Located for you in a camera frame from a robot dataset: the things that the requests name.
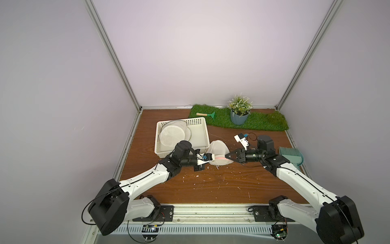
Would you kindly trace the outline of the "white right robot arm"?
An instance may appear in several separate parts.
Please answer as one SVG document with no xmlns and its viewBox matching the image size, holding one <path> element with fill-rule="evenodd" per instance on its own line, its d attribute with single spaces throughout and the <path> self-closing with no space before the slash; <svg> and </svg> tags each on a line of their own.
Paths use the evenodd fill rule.
<svg viewBox="0 0 390 244">
<path fill-rule="evenodd" d="M 288 158 L 276 153 L 271 137 L 259 136 L 256 148 L 249 147 L 247 137 L 242 133 L 235 135 L 235 140 L 243 148 L 225 157 L 240 164 L 261 163 L 265 170 L 287 183 L 310 204 L 310 207 L 306 207 L 286 196 L 271 199 L 268 213 L 273 221 L 294 220 L 314 231 L 325 244 L 353 244 L 364 237 L 364 229 L 352 199 L 337 196 L 300 172 Z"/>
</svg>

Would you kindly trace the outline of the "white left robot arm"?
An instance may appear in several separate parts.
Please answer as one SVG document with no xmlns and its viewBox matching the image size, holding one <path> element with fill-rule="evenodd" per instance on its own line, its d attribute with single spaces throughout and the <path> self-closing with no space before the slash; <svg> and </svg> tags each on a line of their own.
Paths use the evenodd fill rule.
<svg viewBox="0 0 390 244">
<path fill-rule="evenodd" d="M 146 172 L 119 182 L 115 179 L 105 182 L 85 210 L 103 236 L 111 234 L 123 222 L 137 219 L 154 221 L 158 218 L 159 202 L 152 196 L 142 199 L 139 196 L 175 177 L 183 167 L 201 171 L 214 160 L 215 154 L 202 154 L 200 150 L 193 149 L 189 141 L 183 140 Z"/>
</svg>

